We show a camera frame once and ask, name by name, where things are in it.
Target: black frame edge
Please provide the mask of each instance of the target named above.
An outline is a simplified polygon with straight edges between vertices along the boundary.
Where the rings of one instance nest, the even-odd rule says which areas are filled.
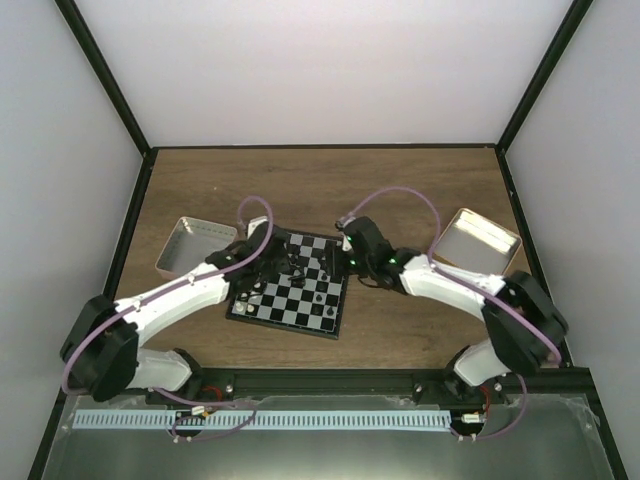
[[[594,394],[587,395],[587,401],[589,403],[589,408],[591,409],[593,414],[598,417],[598,420],[600,422],[600,425],[598,425],[598,434],[600,435],[600,441],[604,446],[607,460],[609,460],[609,466],[611,467],[613,478],[615,478],[616,480],[628,480],[629,476],[627,475],[627,471],[624,468],[624,463],[622,463],[622,457],[620,456],[620,452],[618,451],[616,440],[613,437],[613,432],[611,431],[611,427],[609,426],[607,416],[604,413],[602,403],[600,403],[600,397],[595,391],[595,387]]]
[[[144,196],[147,193],[147,187],[151,180],[151,173],[153,172],[153,166],[156,163],[158,156],[158,149],[153,148],[151,154],[146,156],[142,160],[140,166],[140,172],[138,173],[138,179],[136,180],[135,187],[133,189],[133,195],[131,196],[131,202],[127,209],[127,214],[124,218],[122,230],[120,231],[120,237],[116,245],[116,250],[113,255],[113,261],[109,268],[109,274],[104,285],[104,295],[113,300],[115,299],[116,292],[118,290],[118,284],[120,283],[120,277],[122,276],[122,269],[124,263],[127,260],[129,254],[129,247],[131,246],[131,240],[133,239],[133,233],[138,223],[138,216],[142,209],[142,203],[144,202]]]
[[[91,64],[91,67],[93,67],[93,71],[98,77],[98,80],[100,80],[111,103],[113,103],[114,108],[118,112],[122,123],[129,132],[129,135],[131,135],[136,147],[138,147],[140,154],[143,156],[149,155],[151,147],[142,133],[140,125],[138,125],[137,120],[133,116],[133,112],[127,100],[124,98],[115,77],[111,73],[111,69],[109,65],[107,65],[98,44],[89,31],[89,27],[84,21],[76,2],[74,0],[55,0],[55,2],[56,5],[58,5],[60,13],[62,13],[62,16],[67,21],[73,35],[76,37],[87,60]]]
[[[549,291],[549,284],[544,276],[542,264],[540,263],[538,252],[536,251],[536,247],[533,243],[533,237],[531,236],[531,230],[529,230],[529,224],[527,223],[524,211],[522,210],[522,204],[520,203],[520,198],[518,197],[513,177],[511,176],[511,170],[507,163],[507,157],[505,152],[503,150],[499,150],[498,147],[496,147],[495,152],[498,159],[498,167],[500,168],[500,173],[502,174],[502,179],[504,180],[504,185],[507,189],[507,195],[509,196],[509,202],[511,203],[511,209],[513,210],[513,216],[516,219],[516,225],[518,226],[518,231],[522,238],[522,247],[524,248],[524,253],[529,262],[531,275],[540,284],[545,293],[550,296],[551,292]],[[563,366],[572,366],[573,359],[571,358],[571,353],[567,347],[567,342],[564,340],[560,345],[560,353],[562,354],[562,358],[565,362]]]
[[[496,148],[495,143],[323,143],[282,145],[170,145],[160,150],[326,150],[365,148]]]
[[[67,396],[62,392],[62,390],[59,390],[58,396],[53,404],[53,408],[51,409],[51,415],[49,415],[49,420],[47,421],[44,434],[40,440],[40,445],[36,451],[36,456],[31,464],[31,470],[29,470],[29,476],[27,477],[29,480],[38,480],[44,475],[44,469],[47,466],[47,460],[49,459],[53,440],[55,439],[56,432],[58,431],[58,424],[60,423],[60,418],[64,411],[66,399]]]
[[[516,138],[516,135],[520,131],[520,128],[524,124],[529,112],[533,108],[538,96],[546,85],[547,80],[549,80],[553,70],[556,68],[558,61],[571,42],[573,34],[580,26],[582,19],[587,14],[587,11],[589,11],[592,3],[593,0],[573,0],[553,40],[551,40],[547,51],[542,57],[536,72],[533,74],[524,95],[520,99],[515,112],[513,112],[504,133],[498,141],[498,148],[500,150],[504,150],[505,152],[509,150],[509,147]]]

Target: chessboard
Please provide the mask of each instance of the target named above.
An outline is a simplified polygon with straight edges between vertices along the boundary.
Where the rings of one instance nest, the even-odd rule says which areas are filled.
[[[341,239],[286,230],[292,274],[257,284],[255,291],[236,295],[226,317],[275,328],[337,339],[348,278],[329,276],[325,247]]]

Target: robotic arm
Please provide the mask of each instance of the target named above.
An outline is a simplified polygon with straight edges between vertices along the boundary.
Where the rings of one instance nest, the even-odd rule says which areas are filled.
[[[558,346],[568,331],[551,299],[525,272],[517,271],[509,277],[484,275],[431,262],[416,250],[393,249],[368,217],[336,225],[344,240],[341,250],[326,252],[330,268],[347,269],[348,273],[373,280],[378,287],[446,303],[485,323],[489,339],[463,349],[447,367],[450,373],[447,386],[457,395],[466,386],[476,387],[507,372],[534,374],[548,363],[551,353],[540,336]],[[463,283],[473,285],[484,295]],[[495,297],[514,308],[530,328],[487,297]],[[540,335],[534,335],[531,327]]]
[[[81,352],[71,368],[73,379],[96,401],[132,388],[182,388],[192,375],[195,361],[184,351],[157,352],[143,348],[144,344],[187,315],[222,303],[230,295],[250,292],[256,284],[286,272],[290,268],[287,234],[274,226],[265,249],[253,262],[224,275],[215,273],[256,252],[267,225],[266,217],[254,219],[249,223],[246,242],[214,252],[186,275],[149,292],[117,303],[104,295],[89,300],[60,350],[65,363],[91,332],[116,313],[123,315]]]

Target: black and white checkered board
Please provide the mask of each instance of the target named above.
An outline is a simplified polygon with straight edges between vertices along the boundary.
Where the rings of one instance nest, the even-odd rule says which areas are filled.
[[[227,318],[338,338],[346,276],[329,277],[320,266],[327,243],[340,241],[332,237],[287,231],[289,252],[299,246],[297,264],[304,267],[304,287],[291,286],[289,275],[280,275],[277,283],[267,283],[260,295],[248,298],[237,295],[229,303]]]

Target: cable connector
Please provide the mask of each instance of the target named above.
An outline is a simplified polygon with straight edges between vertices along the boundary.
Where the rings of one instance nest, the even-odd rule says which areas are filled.
[[[346,214],[344,217],[341,217],[339,220],[336,221],[336,229],[341,232],[344,230],[344,227],[346,227],[347,225],[349,225],[352,221],[355,220],[356,217],[354,217],[353,213],[349,212],[348,214]]]
[[[462,415],[462,423],[484,423],[486,416],[481,413],[465,413]]]
[[[208,417],[213,413],[215,409],[213,407],[205,407],[203,405],[195,406],[191,409],[191,415],[194,417],[202,416],[204,418]]]

